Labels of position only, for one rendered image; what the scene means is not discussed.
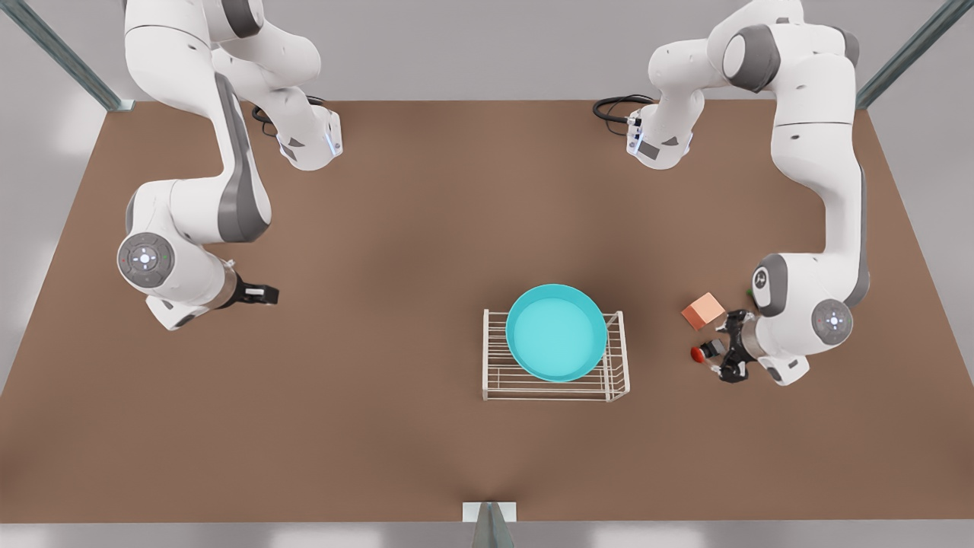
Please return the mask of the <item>silver frame post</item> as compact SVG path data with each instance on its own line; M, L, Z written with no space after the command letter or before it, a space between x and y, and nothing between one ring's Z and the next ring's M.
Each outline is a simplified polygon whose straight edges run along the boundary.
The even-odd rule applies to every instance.
M472 548L515 548L508 528L515 502L464 502L462 521L474 523Z
M0 0L0 11L58 63L76 83L108 112L128 112L134 100L118 97L97 73L77 55L49 25L28 6L27 0Z
M974 0L945 0L931 17L857 91L856 109L867 109L971 8Z

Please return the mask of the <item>cyan round plate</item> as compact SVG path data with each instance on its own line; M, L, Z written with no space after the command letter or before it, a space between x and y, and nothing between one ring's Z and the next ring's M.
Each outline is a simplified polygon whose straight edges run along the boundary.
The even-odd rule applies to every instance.
M505 323L514 360L536 378L569 382L584 377L606 351L606 319L584 292L570 285L537 285L514 302Z

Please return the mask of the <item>orange cube block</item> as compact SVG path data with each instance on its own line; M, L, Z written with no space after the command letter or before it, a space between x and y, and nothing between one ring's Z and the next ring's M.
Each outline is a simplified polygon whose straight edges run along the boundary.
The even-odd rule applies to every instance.
M693 303L682 309L681 315L694 330L699 332L703 327L712 323L713 320L720 318L724 312L726 312L726 309L724 309L723 305L720 305L717 298L711 292L706 292L706 294L699 296Z

